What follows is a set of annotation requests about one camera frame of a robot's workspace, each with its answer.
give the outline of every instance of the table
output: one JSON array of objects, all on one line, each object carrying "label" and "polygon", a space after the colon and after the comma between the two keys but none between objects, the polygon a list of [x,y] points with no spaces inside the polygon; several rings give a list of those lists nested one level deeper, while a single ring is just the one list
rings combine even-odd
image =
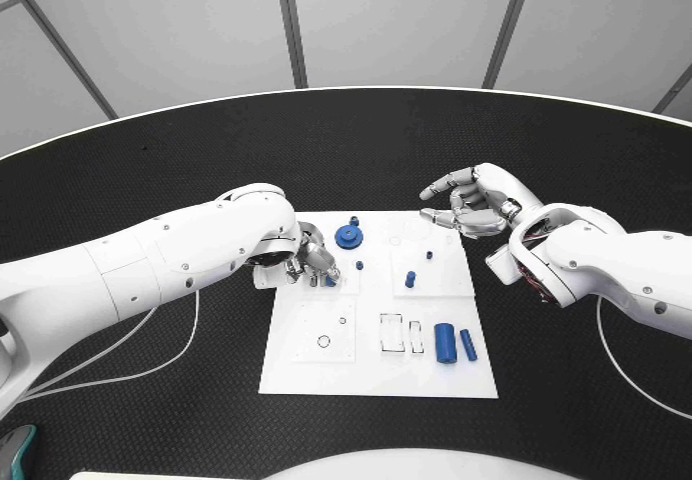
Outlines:
[{"label": "table", "polygon": [[[0,162],[0,261],[97,238],[251,182],[297,211],[410,210],[446,172],[505,167],[545,203],[592,205],[629,231],[692,233],[692,128],[541,96],[354,88],[247,96],[123,119]],[[426,205],[443,208],[445,196]],[[260,396],[273,291],[251,271],[202,291],[198,337],[162,372],[19,405],[0,431],[39,426],[38,479],[81,470],[257,478],[318,458],[396,447],[488,453],[579,477],[682,478],[692,423],[632,390],[609,362],[596,299],[566,310],[505,287],[465,239],[499,400]],[[136,373],[178,353],[195,298],[74,382]],[[97,353],[132,319],[70,350],[44,378]],[[642,387],[692,411],[692,342],[609,306],[613,353]]]}]

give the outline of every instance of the black table surface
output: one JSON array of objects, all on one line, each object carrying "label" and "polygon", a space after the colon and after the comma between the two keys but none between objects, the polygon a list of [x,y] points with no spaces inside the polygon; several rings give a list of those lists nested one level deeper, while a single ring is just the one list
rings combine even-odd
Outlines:
[{"label": "black table surface", "polygon": [[[692,129],[615,109],[494,92],[339,89],[241,97],[126,119],[0,162],[0,261],[107,235],[253,182],[296,211],[446,208],[419,192],[492,162],[545,203],[592,205],[629,231],[692,232]],[[202,290],[198,336],[148,377],[21,404],[0,431],[39,427],[37,479],[84,470],[260,478],[341,453],[424,447],[488,453],[590,479],[690,478],[692,422],[631,388],[606,356],[596,299],[563,310],[465,239],[499,400],[260,395],[274,291],[243,271]],[[185,345],[195,298],[165,305],[63,385],[132,374]],[[83,341],[44,378],[137,322]],[[692,341],[612,305],[605,330],[635,381],[692,411]]]}]

